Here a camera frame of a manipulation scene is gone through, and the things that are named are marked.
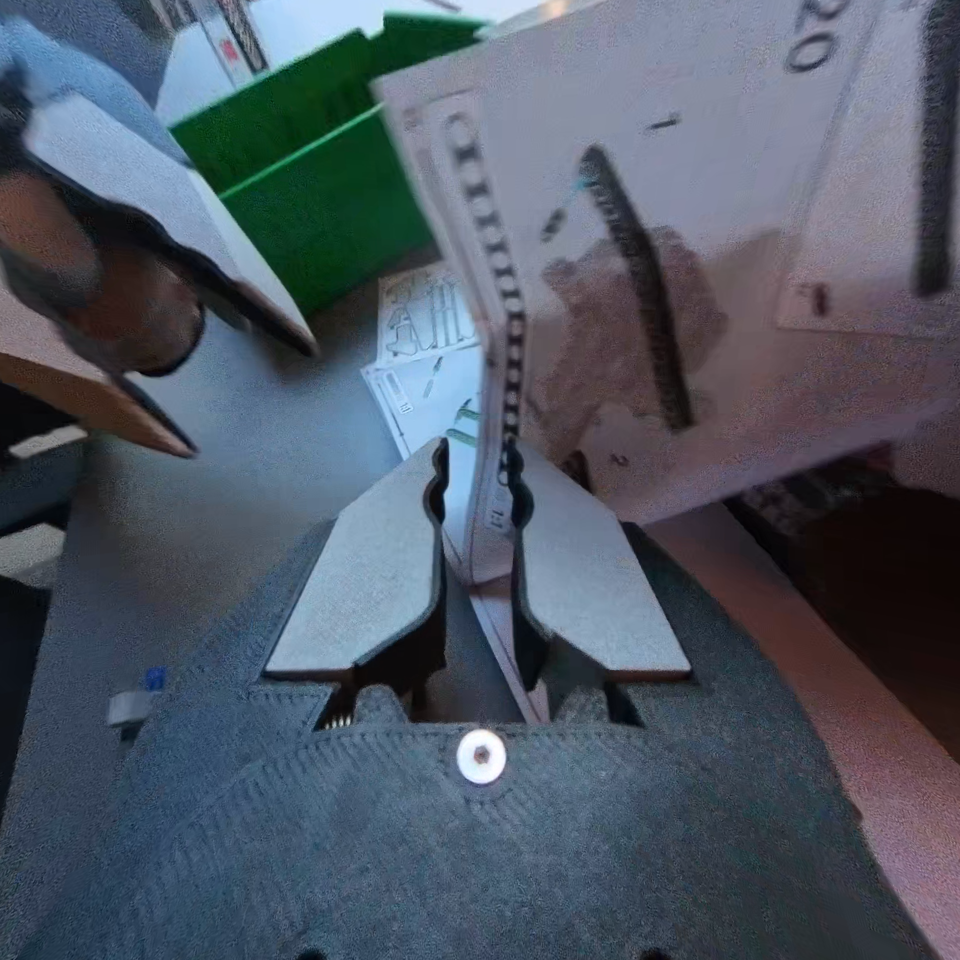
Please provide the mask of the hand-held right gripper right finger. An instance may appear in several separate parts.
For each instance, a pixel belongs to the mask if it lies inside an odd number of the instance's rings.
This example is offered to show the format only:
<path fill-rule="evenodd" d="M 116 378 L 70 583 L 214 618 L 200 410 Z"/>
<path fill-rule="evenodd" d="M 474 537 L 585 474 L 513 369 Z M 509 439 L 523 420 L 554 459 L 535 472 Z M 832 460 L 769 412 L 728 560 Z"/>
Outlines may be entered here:
<path fill-rule="evenodd" d="M 678 681 L 690 661 L 616 515 L 525 443 L 509 445 L 515 662 L 525 690 Z"/>

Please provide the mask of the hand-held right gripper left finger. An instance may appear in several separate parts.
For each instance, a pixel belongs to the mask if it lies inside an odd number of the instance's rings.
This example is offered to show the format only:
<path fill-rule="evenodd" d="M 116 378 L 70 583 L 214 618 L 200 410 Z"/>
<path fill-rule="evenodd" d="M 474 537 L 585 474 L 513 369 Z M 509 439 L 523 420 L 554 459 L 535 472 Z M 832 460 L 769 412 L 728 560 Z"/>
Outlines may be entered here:
<path fill-rule="evenodd" d="M 353 673 L 422 626 L 439 602 L 449 444 L 433 438 L 344 508 L 266 663 Z"/>

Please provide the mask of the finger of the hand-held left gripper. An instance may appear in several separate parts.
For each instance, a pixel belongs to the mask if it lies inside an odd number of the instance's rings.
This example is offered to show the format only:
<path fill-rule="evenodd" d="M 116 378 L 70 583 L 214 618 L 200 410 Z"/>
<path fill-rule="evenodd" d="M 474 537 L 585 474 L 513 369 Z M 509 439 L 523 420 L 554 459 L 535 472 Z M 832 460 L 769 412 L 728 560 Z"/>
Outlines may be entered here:
<path fill-rule="evenodd" d="M 77 93 L 37 107 L 22 142 L 83 219 L 158 256 L 205 310 L 318 354 L 293 295 L 194 169 Z"/>
<path fill-rule="evenodd" d="M 186 433 L 126 377 L 112 376 L 98 367 L 91 373 L 77 372 L 3 352 L 1 379 L 88 431 L 101 431 L 181 459 L 198 454 Z"/>

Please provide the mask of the lego instruction booklet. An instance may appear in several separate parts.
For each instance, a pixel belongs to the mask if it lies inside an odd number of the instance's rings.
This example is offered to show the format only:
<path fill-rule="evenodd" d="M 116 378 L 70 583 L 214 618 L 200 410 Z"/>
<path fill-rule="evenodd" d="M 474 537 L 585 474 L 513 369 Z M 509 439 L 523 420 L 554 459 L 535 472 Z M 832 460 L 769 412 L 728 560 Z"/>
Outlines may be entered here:
<path fill-rule="evenodd" d="M 598 2 L 373 82 L 483 346 L 465 582 L 511 444 L 645 525 L 954 406 L 952 5 Z"/>

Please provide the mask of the black lego set box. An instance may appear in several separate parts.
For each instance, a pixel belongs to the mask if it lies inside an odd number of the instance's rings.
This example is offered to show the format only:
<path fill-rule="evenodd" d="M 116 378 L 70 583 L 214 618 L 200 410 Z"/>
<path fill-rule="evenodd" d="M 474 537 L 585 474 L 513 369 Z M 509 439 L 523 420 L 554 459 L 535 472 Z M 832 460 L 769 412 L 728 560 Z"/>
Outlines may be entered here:
<path fill-rule="evenodd" d="M 959 504 L 874 447 L 726 498 L 836 636 L 959 761 Z"/>

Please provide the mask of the person's left hand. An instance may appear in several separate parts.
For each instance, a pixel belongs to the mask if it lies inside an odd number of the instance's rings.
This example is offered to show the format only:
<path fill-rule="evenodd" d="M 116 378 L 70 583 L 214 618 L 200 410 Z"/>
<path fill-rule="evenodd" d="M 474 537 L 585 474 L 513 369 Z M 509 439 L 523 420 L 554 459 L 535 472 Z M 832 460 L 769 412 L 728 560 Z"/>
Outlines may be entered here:
<path fill-rule="evenodd" d="M 168 376 L 202 339 L 198 294 L 171 262 L 39 174 L 2 175 L 1 254 L 11 293 L 110 371 Z"/>

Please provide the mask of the green plastic bin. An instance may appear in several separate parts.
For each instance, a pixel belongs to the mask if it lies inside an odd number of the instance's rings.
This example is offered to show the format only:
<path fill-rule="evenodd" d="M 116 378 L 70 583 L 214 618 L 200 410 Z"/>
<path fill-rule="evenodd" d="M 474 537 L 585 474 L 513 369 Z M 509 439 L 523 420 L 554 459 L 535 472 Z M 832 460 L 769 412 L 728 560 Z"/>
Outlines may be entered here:
<path fill-rule="evenodd" d="M 172 126 L 304 315 L 432 241 L 372 84 L 483 27 L 388 11 L 377 33 L 350 30 Z"/>

